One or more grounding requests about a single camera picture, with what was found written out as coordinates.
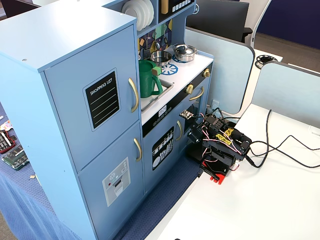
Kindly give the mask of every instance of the blue tablecloth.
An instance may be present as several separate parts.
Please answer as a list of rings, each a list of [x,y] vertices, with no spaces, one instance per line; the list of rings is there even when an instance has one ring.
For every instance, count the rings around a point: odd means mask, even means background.
[[[8,120],[1,103],[0,116],[1,125]],[[12,233],[19,240],[79,240],[59,221],[34,174],[30,163],[16,171],[0,160],[0,211]]]
[[[1,125],[8,120],[1,104],[0,116],[4,116]],[[13,129],[9,131],[12,134],[15,134]],[[145,239],[187,190],[198,171],[199,164],[182,157],[115,239]],[[0,160],[0,211],[13,234],[19,240],[80,240],[57,218],[38,180],[30,178],[34,174],[30,163],[15,171]]]

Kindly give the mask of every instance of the silver pot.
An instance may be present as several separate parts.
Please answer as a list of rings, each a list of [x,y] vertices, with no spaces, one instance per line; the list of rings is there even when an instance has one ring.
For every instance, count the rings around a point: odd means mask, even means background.
[[[168,65],[172,59],[172,55],[167,51],[154,51],[151,53],[150,60],[158,67]]]
[[[186,44],[173,46],[173,51],[176,59],[186,63],[193,61],[198,53],[195,47]]]

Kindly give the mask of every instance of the circuit board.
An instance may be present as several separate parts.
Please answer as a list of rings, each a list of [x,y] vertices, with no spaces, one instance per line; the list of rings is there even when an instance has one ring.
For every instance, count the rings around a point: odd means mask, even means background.
[[[25,150],[21,145],[9,151],[2,157],[2,160],[17,171],[23,168],[29,162]]]

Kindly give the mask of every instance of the black monitor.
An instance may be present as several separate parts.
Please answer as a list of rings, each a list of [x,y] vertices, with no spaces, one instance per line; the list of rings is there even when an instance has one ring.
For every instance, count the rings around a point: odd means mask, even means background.
[[[1,0],[7,18],[37,9],[40,6],[22,0]]]
[[[186,26],[241,42],[248,9],[247,2],[196,0],[195,11],[186,18]]]

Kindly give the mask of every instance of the robotic arm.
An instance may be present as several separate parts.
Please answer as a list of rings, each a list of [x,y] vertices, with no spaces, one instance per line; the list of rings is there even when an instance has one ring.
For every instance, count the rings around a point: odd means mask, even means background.
[[[203,152],[197,157],[201,160],[200,168],[220,185],[229,170],[232,171],[245,158],[252,140],[213,114],[204,116],[200,124],[196,121],[198,117],[187,110],[180,116],[191,121],[188,137],[193,146],[187,150],[189,155]]]

